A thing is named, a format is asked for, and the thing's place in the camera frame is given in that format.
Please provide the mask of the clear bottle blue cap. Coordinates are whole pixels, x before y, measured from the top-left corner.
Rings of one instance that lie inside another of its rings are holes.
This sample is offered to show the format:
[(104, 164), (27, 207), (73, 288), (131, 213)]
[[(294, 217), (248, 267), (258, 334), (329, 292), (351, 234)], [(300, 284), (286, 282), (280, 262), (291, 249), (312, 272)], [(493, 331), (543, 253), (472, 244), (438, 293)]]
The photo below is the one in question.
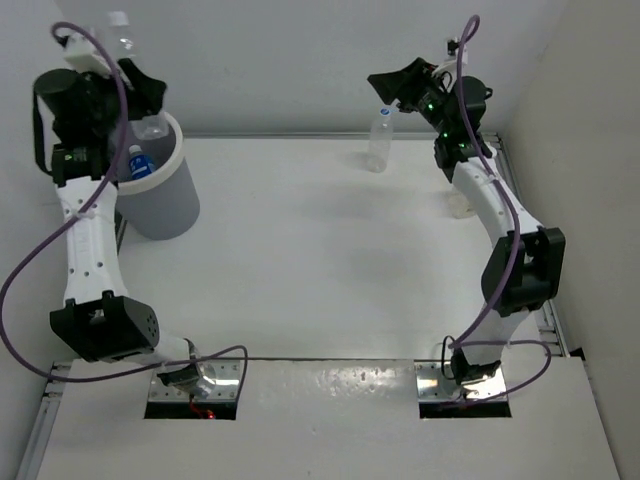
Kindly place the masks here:
[(370, 128), (367, 168), (374, 173), (386, 170), (394, 133), (392, 111), (383, 107), (373, 120)]

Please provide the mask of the clear bottle without label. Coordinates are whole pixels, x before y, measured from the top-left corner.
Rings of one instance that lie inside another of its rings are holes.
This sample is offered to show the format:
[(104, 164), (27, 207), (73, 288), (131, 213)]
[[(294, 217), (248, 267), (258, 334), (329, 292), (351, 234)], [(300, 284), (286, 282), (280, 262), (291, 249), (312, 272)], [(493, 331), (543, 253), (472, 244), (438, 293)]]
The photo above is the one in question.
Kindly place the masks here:
[(155, 140), (169, 132), (163, 113), (167, 84), (142, 69), (133, 29), (124, 11), (108, 13), (109, 27), (116, 39), (116, 62), (127, 87), (128, 119), (140, 140)]

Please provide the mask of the blue-label water bottle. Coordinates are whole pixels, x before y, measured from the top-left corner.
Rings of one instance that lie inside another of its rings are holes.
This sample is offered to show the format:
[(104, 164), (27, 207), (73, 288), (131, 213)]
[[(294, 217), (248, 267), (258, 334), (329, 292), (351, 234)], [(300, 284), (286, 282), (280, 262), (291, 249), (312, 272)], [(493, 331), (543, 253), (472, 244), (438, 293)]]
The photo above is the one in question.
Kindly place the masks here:
[(129, 147), (128, 166), (132, 180), (139, 180), (147, 177), (155, 172), (156, 166), (154, 160), (142, 148), (137, 145)]

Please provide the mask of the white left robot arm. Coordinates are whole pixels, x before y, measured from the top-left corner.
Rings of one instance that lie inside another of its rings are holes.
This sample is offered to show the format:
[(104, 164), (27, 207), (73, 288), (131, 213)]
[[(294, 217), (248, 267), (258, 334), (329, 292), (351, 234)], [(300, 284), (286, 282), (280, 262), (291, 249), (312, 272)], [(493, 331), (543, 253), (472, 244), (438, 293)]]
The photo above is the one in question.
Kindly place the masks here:
[(53, 332), (88, 362), (158, 364), (165, 385), (195, 382), (193, 342), (162, 331), (152, 307), (129, 296), (115, 228), (122, 216), (146, 238), (169, 240), (195, 224), (200, 201), (179, 125), (169, 117), (169, 134), (157, 145), (135, 140), (120, 121), (114, 76), (95, 71), (48, 71), (34, 82), (33, 98), (54, 115), (60, 141), (46, 171), (72, 224)]

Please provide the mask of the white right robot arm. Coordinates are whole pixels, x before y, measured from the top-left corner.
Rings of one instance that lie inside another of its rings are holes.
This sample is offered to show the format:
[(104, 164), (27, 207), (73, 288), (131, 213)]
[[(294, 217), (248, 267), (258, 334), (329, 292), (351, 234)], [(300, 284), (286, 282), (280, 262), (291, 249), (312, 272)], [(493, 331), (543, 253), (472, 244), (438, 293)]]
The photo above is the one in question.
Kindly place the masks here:
[(518, 326), (557, 295), (566, 238), (530, 214), (497, 170), (494, 151), (479, 132), (492, 89), (467, 75), (446, 87), (443, 73), (418, 58), (367, 81), (384, 104), (418, 113), (435, 129), (436, 164), (469, 202), (491, 242), (481, 276), (484, 305), (450, 344), (451, 378), (465, 384), (493, 375)]

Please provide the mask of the grey white-rimmed bin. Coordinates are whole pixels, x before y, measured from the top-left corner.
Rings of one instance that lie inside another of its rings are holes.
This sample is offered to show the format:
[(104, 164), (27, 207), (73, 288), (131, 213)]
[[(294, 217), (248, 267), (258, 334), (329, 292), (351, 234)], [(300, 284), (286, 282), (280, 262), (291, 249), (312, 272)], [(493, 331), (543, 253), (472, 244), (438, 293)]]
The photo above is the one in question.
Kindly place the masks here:
[[(127, 132), (123, 156), (117, 167), (116, 210), (137, 232), (151, 240), (176, 238), (198, 219), (200, 201), (185, 155), (182, 129), (165, 115), (169, 132), (155, 140), (140, 140)], [(156, 170), (132, 180), (128, 166), (129, 147), (139, 145), (155, 162)]]

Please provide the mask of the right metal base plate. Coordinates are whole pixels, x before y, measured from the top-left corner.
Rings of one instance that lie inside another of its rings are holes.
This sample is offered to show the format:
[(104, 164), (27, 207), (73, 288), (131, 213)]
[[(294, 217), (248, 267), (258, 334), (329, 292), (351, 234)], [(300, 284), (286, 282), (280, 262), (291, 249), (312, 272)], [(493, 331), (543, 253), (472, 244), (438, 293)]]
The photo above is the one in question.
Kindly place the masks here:
[(501, 368), (493, 376), (483, 376), (461, 385), (448, 379), (452, 375), (449, 361), (444, 363), (445, 373), (436, 361), (415, 362), (414, 368), (417, 398), (421, 404), (497, 401), (507, 390)]

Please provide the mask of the metal base plate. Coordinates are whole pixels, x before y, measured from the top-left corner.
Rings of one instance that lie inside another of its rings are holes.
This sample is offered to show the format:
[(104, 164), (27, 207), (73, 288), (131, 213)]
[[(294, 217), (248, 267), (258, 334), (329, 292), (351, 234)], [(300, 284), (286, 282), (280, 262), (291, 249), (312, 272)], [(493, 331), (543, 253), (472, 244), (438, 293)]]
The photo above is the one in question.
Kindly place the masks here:
[(233, 402), (238, 397), (242, 363), (239, 360), (214, 359), (165, 372), (153, 372), (148, 400), (160, 403)]
[(501, 368), (493, 376), (483, 376), (461, 385), (448, 379), (452, 375), (449, 361), (444, 363), (445, 373), (436, 361), (415, 362), (414, 368), (417, 398), (421, 404), (497, 401), (507, 390)]

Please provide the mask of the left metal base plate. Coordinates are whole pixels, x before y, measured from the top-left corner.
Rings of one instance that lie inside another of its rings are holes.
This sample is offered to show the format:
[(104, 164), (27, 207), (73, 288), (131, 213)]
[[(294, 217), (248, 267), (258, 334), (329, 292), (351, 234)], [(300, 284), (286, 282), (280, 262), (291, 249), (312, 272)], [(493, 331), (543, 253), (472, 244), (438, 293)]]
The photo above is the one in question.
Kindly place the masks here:
[(238, 397), (242, 363), (239, 360), (214, 359), (165, 372), (153, 372), (148, 400), (160, 403), (233, 402)]

